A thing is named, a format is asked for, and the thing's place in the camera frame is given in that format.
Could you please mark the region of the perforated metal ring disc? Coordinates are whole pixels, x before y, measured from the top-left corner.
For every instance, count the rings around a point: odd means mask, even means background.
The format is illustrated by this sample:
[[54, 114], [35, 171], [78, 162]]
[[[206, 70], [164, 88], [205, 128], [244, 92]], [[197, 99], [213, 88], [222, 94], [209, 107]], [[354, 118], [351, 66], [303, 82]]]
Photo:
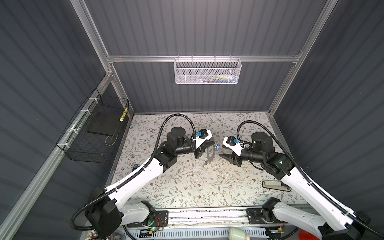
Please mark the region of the perforated metal ring disc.
[[213, 162], [215, 158], [215, 147], [214, 146], [210, 146], [208, 147], [207, 149], [207, 160], [205, 162], [205, 164], [211, 164]]

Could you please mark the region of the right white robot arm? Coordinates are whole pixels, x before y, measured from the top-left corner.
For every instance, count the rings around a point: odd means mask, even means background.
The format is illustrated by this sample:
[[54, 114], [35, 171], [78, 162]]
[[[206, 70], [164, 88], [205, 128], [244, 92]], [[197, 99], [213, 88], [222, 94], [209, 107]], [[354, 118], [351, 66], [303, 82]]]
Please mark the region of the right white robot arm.
[[260, 217], [268, 224], [286, 222], [302, 229], [320, 240], [360, 240], [370, 229], [370, 218], [362, 212], [355, 212], [331, 196], [304, 170], [299, 167], [286, 150], [275, 151], [273, 143], [277, 138], [270, 132], [256, 132], [248, 143], [239, 135], [225, 137], [223, 145], [232, 151], [221, 157], [233, 165], [241, 166], [243, 161], [258, 163], [268, 174], [299, 193], [317, 214], [309, 214], [291, 207], [277, 198], [269, 198], [260, 210]]

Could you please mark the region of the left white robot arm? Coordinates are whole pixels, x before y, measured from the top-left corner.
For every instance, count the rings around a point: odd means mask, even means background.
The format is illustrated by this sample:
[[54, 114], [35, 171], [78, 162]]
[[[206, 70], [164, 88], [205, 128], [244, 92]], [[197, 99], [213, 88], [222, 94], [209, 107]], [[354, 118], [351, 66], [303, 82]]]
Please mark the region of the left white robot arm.
[[126, 202], [142, 187], [154, 178], [171, 168], [179, 155], [194, 154], [198, 159], [205, 150], [214, 145], [211, 141], [213, 134], [210, 130], [201, 129], [195, 139], [188, 139], [185, 129], [174, 127], [167, 134], [165, 142], [161, 143], [155, 151], [153, 159], [147, 159], [141, 166], [120, 180], [104, 189], [96, 187], [91, 191], [89, 200], [93, 201], [107, 191], [112, 191], [105, 199], [91, 204], [85, 209], [85, 217], [92, 225], [93, 230], [100, 238], [105, 239], [120, 226], [133, 223], [151, 225], [155, 218], [155, 209], [146, 201], [126, 206]]

